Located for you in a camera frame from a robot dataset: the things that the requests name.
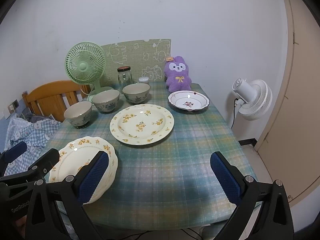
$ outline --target beige door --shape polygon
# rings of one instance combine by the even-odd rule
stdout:
[[[319,185],[320,28],[302,0],[290,4],[294,52],[289,84],[258,153],[271,178],[280,179],[289,201],[296,202]]]

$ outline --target fan base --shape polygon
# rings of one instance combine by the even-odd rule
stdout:
[[[102,88],[100,88],[99,89],[99,93],[100,92],[103,92],[103,91],[107,91],[107,90],[111,90],[111,89],[113,89],[112,87],[102,87]],[[96,90],[94,89],[94,90],[92,90],[91,92],[90,92],[90,95],[88,96],[88,101],[90,101],[90,102],[92,102],[92,98],[96,95],[96,94],[98,94],[98,93],[96,93]]]

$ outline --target plaid tablecloth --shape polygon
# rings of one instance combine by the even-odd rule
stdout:
[[[100,113],[94,106],[90,125],[76,129],[64,121],[44,152],[61,149],[83,136],[100,136],[116,150],[119,166],[112,186],[84,208],[95,224],[131,229],[177,229],[226,220],[235,205],[224,194],[210,168],[210,156],[220,151],[244,175],[256,178],[238,141],[212,102],[188,113],[170,106],[164,82],[151,82],[144,103],[167,108],[174,117],[172,132],[159,142],[131,146],[110,132],[112,117],[130,106],[124,95],[115,111]],[[204,94],[200,85],[191,89]]]

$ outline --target white electric fan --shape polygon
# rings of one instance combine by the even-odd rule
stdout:
[[[263,80],[256,79],[247,83],[246,79],[238,78],[233,83],[232,89],[240,97],[235,100],[233,122],[238,112],[246,120],[257,120],[271,105],[272,92]]]
[[[79,85],[94,85],[88,101],[102,91],[113,89],[101,87],[99,79],[106,70],[106,55],[103,49],[91,42],[81,42],[68,52],[65,69],[69,78]]]

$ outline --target wooden chair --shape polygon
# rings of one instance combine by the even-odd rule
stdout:
[[[37,115],[49,116],[50,114],[60,122],[64,121],[64,111],[67,109],[62,94],[66,94],[69,105],[73,105],[78,102],[76,91],[80,91],[80,88],[87,94],[90,92],[90,86],[80,86],[71,80],[68,81],[56,81],[48,84],[44,84],[34,89],[30,94],[23,93],[22,98],[31,112]]]

